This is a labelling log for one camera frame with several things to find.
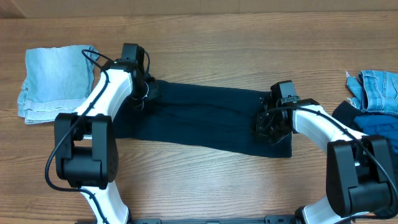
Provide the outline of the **black t-shirt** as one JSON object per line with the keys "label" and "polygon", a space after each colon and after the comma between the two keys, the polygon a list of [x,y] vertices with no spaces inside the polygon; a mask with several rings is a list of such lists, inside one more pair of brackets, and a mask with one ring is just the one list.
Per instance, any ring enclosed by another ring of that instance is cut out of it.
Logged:
{"label": "black t-shirt", "polygon": [[292,136],[272,144],[254,134],[261,98],[268,92],[158,82],[160,98],[143,110],[123,104],[114,118],[116,138],[204,146],[252,156],[288,158]]}

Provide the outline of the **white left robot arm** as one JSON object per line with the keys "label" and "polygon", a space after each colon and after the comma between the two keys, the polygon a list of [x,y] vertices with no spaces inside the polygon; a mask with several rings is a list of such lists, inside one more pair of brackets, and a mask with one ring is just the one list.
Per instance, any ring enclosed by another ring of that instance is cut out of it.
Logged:
{"label": "white left robot arm", "polygon": [[117,185],[119,155],[113,121],[123,103],[143,109],[157,93],[155,78],[136,59],[108,61],[89,97],[72,113],[55,119],[55,150],[59,179],[68,192],[81,193],[95,214],[96,223],[132,223]]}

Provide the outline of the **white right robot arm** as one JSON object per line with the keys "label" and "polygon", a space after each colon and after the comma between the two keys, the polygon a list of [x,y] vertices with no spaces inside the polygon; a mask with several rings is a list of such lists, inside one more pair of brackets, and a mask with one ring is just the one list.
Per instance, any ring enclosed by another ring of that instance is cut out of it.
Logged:
{"label": "white right robot arm", "polygon": [[327,156],[326,195],[294,215],[266,217],[271,223],[353,223],[397,216],[397,187],[387,141],[355,131],[313,99],[261,101],[254,133],[275,144],[288,134],[303,134]]}

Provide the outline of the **black garment in pile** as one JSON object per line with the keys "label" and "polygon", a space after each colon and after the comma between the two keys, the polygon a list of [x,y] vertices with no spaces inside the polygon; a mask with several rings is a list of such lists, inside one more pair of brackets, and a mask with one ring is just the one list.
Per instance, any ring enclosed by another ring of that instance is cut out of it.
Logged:
{"label": "black garment in pile", "polygon": [[354,119],[357,116],[361,116],[362,114],[363,114],[362,111],[356,109],[347,101],[343,101],[333,111],[332,117],[334,117],[336,120],[338,120],[345,126],[353,130],[360,131],[361,128],[354,122]]}

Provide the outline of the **folded light blue jeans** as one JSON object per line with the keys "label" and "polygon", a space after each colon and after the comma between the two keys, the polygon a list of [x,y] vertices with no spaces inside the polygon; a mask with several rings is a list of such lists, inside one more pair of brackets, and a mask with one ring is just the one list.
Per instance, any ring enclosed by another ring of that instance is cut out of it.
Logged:
{"label": "folded light blue jeans", "polygon": [[25,124],[47,123],[59,113],[72,113],[91,94],[96,61],[92,45],[35,48],[25,52],[26,78],[17,99]]}

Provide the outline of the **blue denim jeans pile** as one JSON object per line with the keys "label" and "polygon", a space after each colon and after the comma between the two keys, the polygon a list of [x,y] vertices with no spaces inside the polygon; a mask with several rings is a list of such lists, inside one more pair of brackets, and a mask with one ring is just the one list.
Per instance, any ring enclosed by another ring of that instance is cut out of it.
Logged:
{"label": "blue denim jeans pile", "polygon": [[346,72],[346,86],[353,97],[352,106],[362,112],[397,116],[397,74],[362,70],[357,77]]}

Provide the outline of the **dark blue garment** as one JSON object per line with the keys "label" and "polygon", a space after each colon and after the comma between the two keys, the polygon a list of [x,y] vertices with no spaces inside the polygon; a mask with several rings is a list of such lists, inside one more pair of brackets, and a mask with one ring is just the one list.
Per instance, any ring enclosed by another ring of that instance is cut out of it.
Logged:
{"label": "dark blue garment", "polygon": [[397,154],[397,117],[390,115],[370,114],[357,116],[354,122],[368,135],[378,134],[385,137]]}

